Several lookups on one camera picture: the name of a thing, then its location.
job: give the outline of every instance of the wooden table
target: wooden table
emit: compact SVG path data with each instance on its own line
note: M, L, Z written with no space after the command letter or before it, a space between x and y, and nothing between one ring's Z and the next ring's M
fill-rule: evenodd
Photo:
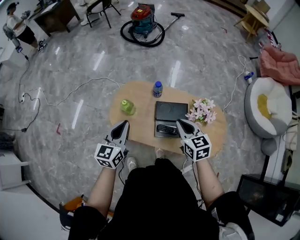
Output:
M80 20L80 17L70 0L61 0L51 10L44 13L43 11L38 13L34 18L34 21L48 36L51 36L50 33L55 31L66 30L67 32L70 32L67 24L73 17Z
M164 87L162 96L156 98L152 95L152 88L153 83L144 81L133 81L123 85L112 102L109 112L110 122L114 125L122 120L128 120L130 123L129 140L182 154L179 149L181 147L180 138L154 136L155 103L157 101L188 103L190 109L192 100L200 97L171 87ZM124 114L120 109L121 101L124 99L132 101L136 107L135 113L131 116ZM201 130L210 138L211 157L222 149L227 134L227 122L222 110L218 106L214 107L214 110L217 112L216 120L201 127Z
M268 27L267 20L253 7L245 4L247 14L241 20L239 20L235 25L241 23L244 29L246 29L249 34L247 36L246 42L248 41L250 35L257 35L257 30L261 27Z

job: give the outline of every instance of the marble floor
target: marble floor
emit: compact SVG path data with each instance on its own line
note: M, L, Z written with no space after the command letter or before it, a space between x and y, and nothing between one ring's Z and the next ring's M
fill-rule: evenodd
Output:
M109 126L108 111L118 86L108 80L94 80L82 86L58 106L46 104L41 87L50 104L64 99L79 84L94 77L109 77L120 85L132 80L173 86L203 98L213 99L223 108L231 98L236 76L242 71L238 55L256 56L246 33L234 27L239 17L202 0L149 0L156 6L156 18L163 26L174 17L171 12L185 13L165 34L163 43L145 48L126 42L120 36L121 26L130 20L137 2L120 0L107 10L112 25L105 18L93 23L93 28L70 22L71 32L54 33L48 46L30 60L29 70L22 78L21 92L40 98L41 106L34 123L26 133L16 132L22 161L28 161L26 178L33 187L55 206L82 193L89 196L101 167L93 158L97 143L102 141ZM34 24L33 30L40 33ZM247 60L247 67L254 65ZM34 118L38 103L26 97L17 101L18 81L24 69L0 69L0 103L5 108L4 128L23 128ZM233 101L225 111L228 134L223 150L210 162L220 173L225 191L235 190L244 173L260 173L264 155L260 139L247 125L244 115L246 83L239 78ZM80 106L74 124L76 110ZM56 129L60 124L60 135ZM129 156L137 158L140 166L154 163L153 147L128 141ZM181 168L184 157L167 153ZM126 179L128 171L122 172ZM185 174L195 194L193 173ZM114 209L123 185L116 178L111 208Z

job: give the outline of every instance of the remote control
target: remote control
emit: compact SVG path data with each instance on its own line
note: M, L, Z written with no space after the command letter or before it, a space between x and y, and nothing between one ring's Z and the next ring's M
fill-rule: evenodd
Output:
M163 133L169 133L169 134L172 134L172 135L177 135L178 134L178 131L177 131L176 127L162 125L162 124L159 124L157 126L157 131L158 132L163 132Z

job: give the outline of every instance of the yellow cushion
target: yellow cushion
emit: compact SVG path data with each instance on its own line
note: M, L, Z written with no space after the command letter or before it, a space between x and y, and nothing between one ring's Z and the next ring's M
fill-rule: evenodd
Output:
M261 112L261 114L266 117L267 119L271 118L271 114L269 114L268 108L267 108L267 100L268 97L264 94L261 94L258 96L257 99L257 105L258 105L258 110Z

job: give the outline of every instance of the black chair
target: black chair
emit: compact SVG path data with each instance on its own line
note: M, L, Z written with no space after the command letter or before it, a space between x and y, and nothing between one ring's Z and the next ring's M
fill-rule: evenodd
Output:
M100 4L101 2L102 2L103 10L101 10L100 12L98 12L98 11L96 11L96 12L93 11L93 8L94 8L95 6L97 6L98 4ZM92 27L92 25L91 25L91 22L90 22L90 20L89 20L89 15L92 15L92 14L100 14L100 15L102 16L101 13L103 12L104 15L105 15L105 17L106 17L106 20L107 20L107 22L108 22L109 27L112 28L112 27L111 27L111 24L109 23L109 20L108 20L108 17L107 17L107 15L106 15L106 12L105 12L108 8L114 8L114 10L116 10L117 13L118 13L119 15L121 15L121 13L120 13L120 12L114 7L114 5L112 4L112 0L98 0L98 1L94 2L92 5L90 5L90 6L88 7L87 13L86 13L86 17L88 18L90 27Z

